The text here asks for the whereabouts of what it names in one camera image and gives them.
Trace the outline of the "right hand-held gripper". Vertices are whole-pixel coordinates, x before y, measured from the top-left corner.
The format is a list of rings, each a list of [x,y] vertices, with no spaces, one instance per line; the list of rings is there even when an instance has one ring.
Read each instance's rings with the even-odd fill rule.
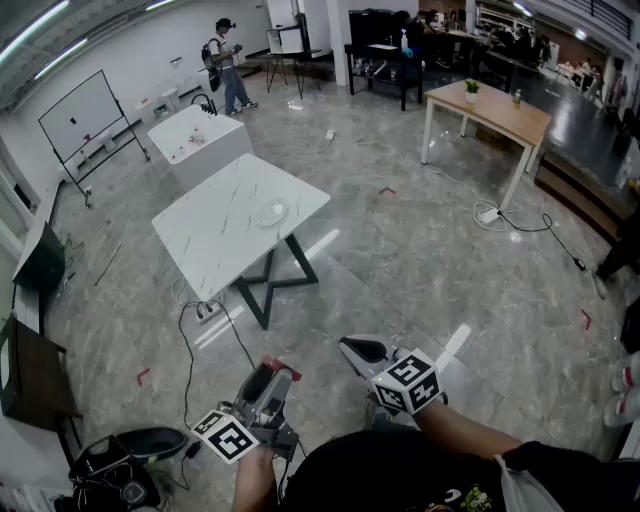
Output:
[[[434,400],[448,404],[436,365],[422,350],[408,352],[384,370],[397,350],[391,339],[376,334],[352,334],[340,339],[338,345],[356,374],[370,379],[383,407],[415,415]]]

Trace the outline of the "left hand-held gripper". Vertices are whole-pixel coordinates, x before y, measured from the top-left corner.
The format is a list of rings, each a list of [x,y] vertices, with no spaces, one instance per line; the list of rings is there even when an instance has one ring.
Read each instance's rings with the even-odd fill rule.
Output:
[[[270,381],[270,367],[258,366],[239,389],[237,400],[255,403],[263,394],[262,411],[248,404],[242,407],[221,401],[191,428],[191,433],[227,464],[239,461],[257,447],[269,448],[290,462],[299,436],[286,422],[282,408],[292,383],[291,372],[277,372]]]

